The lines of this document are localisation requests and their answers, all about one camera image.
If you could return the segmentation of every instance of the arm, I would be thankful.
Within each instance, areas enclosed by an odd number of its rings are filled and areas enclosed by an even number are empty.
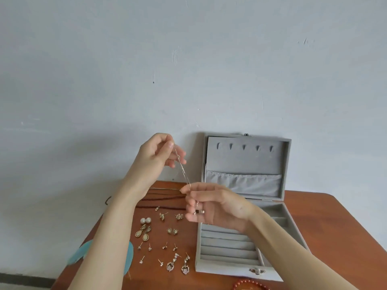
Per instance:
[[[188,221],[217,225],[248,235],[290,289],[356,289],[303,248],[262,209],[226,187],[194,183],[192,191],[186,185],[181,192],[187,194]],[[204,213],[193,214],[196,209],[204,210]]]
[[[175,167],[177,155],[185,152],[172,136],[157,133],[141,147],[121,187],[105,211],[93,243],[70,284],[69,290],[120,290],[128,251],[133,213],[137,202],[157,180],[163,166]]]

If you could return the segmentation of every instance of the jewelry box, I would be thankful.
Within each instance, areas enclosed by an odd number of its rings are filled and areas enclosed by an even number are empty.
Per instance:
[[[202,182],[218,183],[242,195],[308,249],[283,203],[290,145],[286,138],[206,133]],[[202,223],[198,225],[195,269],[282,281],[249,237]]]

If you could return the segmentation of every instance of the table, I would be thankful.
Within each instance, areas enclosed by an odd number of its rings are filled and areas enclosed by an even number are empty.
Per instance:
[[[183,184],[176,182],[157,181],[154,187],[180,188]],[[163,198],[178,196],[178,191],[149,191],[145,198]],[[329,267],[351,282],[359,289],[387,288],[387,252],[372,236],[351,216],[351,214],[335,199],[325,193],[308,193],[286,191],[285,204],[302,233],[311,252]],[[166,205],[185,208],[184,198],[163,201],[141,201],[139,205]],[[159,212],[165,215],[162,222]],[[186,219],[177,220],[174,214],[184,210],[154,208],[137,208],[134,212],[131,242],[134,246],[134,258],[129,270],[123,278],[122,289],[157,289],[157,290],[227,290],[231,289],[237,277],[197,273],[195,272],[195,253],[197,240],[197,224]],[[142,249],[137,249],[142,239],[134,236],[141,227],[140,219],[150,216],[152,230],[149,241],[144,242]],[[99,221],[90,231],[85,241],[93,238]],[[168,235],[167,228],[179,230],[176,236]],[[162,247],[168,242],[166,250]],[[178,249],[173,251],[174,243]],[[182,257],[175,263],[175,269],[167,272],[166,264],[172,261],[174,253]],[[185,253],[191,257],[188,261],[190,273],[183,275],[181,267]],[[145,255],[143,264],[140,259]],[[164,266],[160,267],[157,259]],[[82,260],[67,266],[60,274],[52,290],[65,290],[69,287]],[[287,289],[282,282],[261,280],[270,289]]]

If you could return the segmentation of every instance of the person's right hand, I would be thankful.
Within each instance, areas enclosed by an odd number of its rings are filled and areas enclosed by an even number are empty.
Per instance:
[[[234,229],[241,233],[246,230],[254,205],[244,197],[214,183],[197,182],[191,184],[191,187],[187,184],[180,191],[186,194],[185,217],[188,221]],[[204,213],[194,214],[196,209]]]

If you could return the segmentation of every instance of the fabric pocket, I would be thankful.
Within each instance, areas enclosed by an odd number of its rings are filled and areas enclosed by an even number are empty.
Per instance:
[[[282,175],[237,175],[206,170],[205,182],[217,183],[236,193],[278,196]]]

